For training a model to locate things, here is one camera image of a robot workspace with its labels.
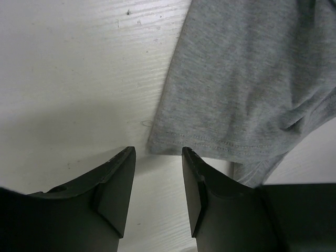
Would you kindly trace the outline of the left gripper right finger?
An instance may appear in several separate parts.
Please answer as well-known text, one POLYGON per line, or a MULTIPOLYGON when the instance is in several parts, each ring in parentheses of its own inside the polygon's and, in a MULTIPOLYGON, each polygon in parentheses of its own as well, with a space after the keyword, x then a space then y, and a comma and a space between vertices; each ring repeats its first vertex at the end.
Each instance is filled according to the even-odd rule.
POLYGON ((244 186, 182 150, 198 251, 335 251, 335 185, 244 186))

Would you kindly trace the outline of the grey tank top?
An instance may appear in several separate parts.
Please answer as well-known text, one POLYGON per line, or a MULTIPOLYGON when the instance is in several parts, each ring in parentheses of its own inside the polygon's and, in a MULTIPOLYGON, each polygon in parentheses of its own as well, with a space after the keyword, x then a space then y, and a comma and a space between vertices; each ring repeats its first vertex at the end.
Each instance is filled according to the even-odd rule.
POLYGON ((192 1, 147 149, 183 147, 262 184, 335 117, 335 1, 192 1))

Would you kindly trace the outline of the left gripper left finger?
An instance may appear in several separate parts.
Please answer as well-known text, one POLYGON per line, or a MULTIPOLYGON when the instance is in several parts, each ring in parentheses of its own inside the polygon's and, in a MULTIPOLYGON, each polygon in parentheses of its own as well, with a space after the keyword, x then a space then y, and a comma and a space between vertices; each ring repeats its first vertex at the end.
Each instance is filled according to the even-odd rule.
POLYGON ((1 251, 117 251, 136 162, 129 146, 48 192, 1 189, 1 251))

